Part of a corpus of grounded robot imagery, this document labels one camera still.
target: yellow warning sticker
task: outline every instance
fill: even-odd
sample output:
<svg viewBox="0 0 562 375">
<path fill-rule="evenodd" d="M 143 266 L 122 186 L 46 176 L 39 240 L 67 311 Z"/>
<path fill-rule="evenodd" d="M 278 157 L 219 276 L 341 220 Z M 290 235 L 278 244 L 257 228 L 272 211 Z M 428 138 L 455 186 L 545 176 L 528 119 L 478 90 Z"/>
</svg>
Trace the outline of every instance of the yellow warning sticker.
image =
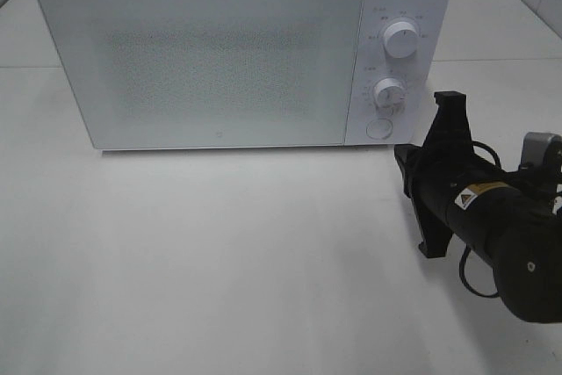
<svg viewBox="0 0 562 375">
<path fill-rule="evenodd" d="M 491 191 L 492 189 L 507 187 L 509 187 L 509 185 L 504 184 L 503 182 L 469 184 L 455 198 L 455 204 L 457 204 L 463 210 L 466 210 L 470 206 L 470 204 L 474 202 L 474 199 L 476 199 L 479 195 L 482 195 L 484 192 Z"/>
</svg>

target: microwave door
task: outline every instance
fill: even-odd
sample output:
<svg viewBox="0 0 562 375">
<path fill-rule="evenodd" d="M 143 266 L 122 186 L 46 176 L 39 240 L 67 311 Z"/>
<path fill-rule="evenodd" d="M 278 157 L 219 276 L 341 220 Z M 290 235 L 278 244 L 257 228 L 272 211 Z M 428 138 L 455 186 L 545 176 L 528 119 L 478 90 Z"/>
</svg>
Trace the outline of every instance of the microwave door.
<svg viewBox="0 0 562 375">
<path fill-rule="evenodd" d="M 342 145 L 362 0 L 40 0 L 94 147 Z"/>
</svg>

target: microwave oven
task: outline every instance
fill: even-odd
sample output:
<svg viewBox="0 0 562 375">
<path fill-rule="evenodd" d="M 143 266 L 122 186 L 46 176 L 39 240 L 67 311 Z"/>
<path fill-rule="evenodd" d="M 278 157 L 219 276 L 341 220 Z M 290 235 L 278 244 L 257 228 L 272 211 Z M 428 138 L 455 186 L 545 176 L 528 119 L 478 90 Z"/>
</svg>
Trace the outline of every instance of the microwave oven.
<svg viewBox="0 0 562 375">
<path fill-rule="evenodd" d="M 392 144 L 448 0 L 38 0 L 94 148 Z"/>
</svg>

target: white tabletop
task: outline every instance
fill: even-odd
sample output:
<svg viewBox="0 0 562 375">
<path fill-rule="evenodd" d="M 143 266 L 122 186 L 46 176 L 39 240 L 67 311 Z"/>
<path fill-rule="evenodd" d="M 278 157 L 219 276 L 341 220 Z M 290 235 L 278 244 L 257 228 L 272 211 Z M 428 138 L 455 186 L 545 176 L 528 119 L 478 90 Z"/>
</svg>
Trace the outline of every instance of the white tabletop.
<svg viewBox="0 0 562 375">
<path fill-rule="evenodd" d="M 414 142 L 459 90 L 514 169 L 561 87 L 519 0 L 450 0 Z M 465 290 L 461 241 L 418 252 L 391 148 L 94 150 L 35 0 L 0 9 L 0 190 L 2 374 L 562 372 L 562 326 Z"/>
</svg>

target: rotary knob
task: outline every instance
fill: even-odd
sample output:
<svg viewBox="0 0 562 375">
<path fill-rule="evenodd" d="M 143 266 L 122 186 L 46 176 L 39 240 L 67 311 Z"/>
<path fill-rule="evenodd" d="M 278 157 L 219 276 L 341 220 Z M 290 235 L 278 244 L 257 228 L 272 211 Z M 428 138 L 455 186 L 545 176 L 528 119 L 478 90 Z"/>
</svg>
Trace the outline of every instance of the rotary knob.
<svg viewBox="0 0 562 375">
<path fill-rule="evenodd" d="M 403 59 L 418 48 L 418 29 L 414 22 L 401 19 L 383 31 L 386 52 L 395 59 Z"/>
<path fill-rule="evenodd" d="M 395 78 L 385 78 L 373 88 L 373 97 L 378 107 L 398 105 L 406 99 L 406 87 Z"/>
</svg>

